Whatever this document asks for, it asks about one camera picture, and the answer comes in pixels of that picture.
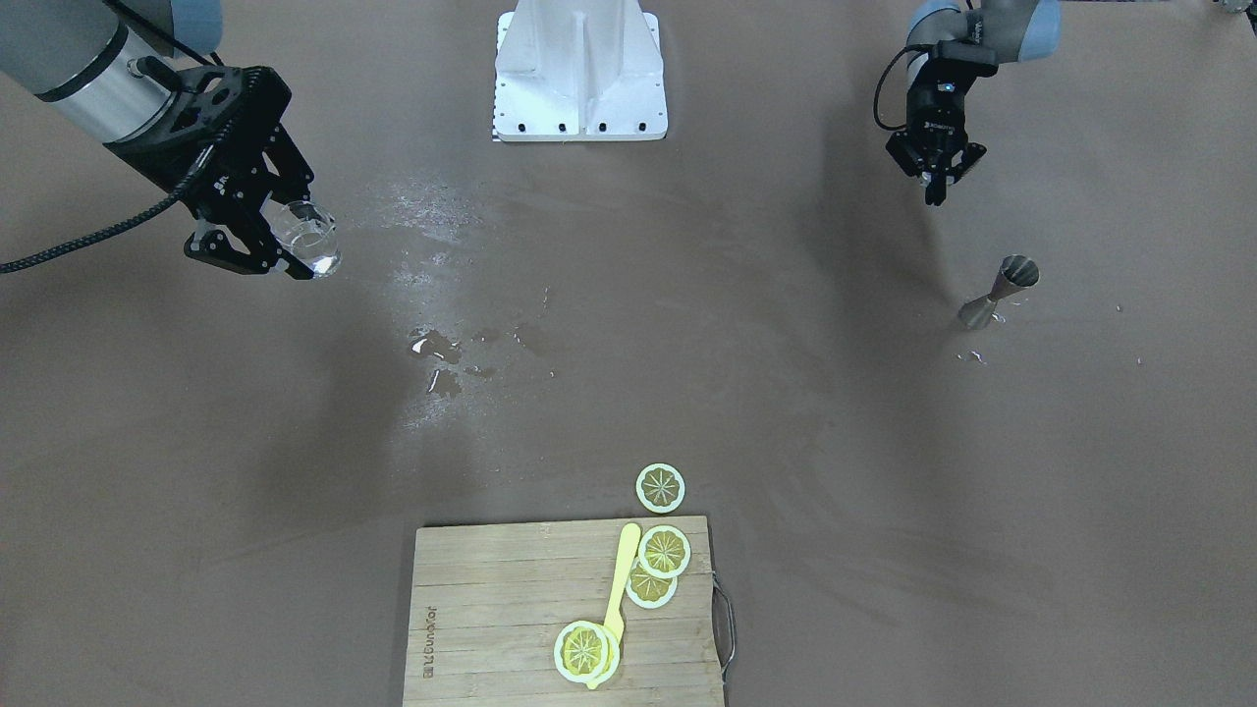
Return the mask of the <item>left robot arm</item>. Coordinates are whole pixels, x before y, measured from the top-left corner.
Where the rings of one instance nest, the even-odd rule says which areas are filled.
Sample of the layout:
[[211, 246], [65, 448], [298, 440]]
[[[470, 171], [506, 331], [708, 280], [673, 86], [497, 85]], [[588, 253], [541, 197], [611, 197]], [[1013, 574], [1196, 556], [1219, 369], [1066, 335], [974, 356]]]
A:
[[1058, 1], [925, 1], [908, 23], [905, 122], [890, 130], [886, 152], [919, 181], [924, 201], [940, 206], [948, 187], [987, 155], [965, 130], [965, 98], [1001, 65], [1055, 54], [1063, 10]]

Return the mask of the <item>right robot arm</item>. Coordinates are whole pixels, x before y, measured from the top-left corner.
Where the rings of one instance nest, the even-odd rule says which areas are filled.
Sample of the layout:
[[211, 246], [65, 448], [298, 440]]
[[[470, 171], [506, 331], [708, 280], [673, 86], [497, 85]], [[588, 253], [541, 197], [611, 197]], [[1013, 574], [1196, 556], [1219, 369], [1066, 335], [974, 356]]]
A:
[[121, 237], [175, 205], [196, 226], [184, 254], [244, 276], [336, 272], [334, 219], [283, 116], [292, 91], [265, 65], [216, 58], [217, 1], [5, 1], [3, 72], [161, 189], [129, 219], [5, 260], [31, 267]]

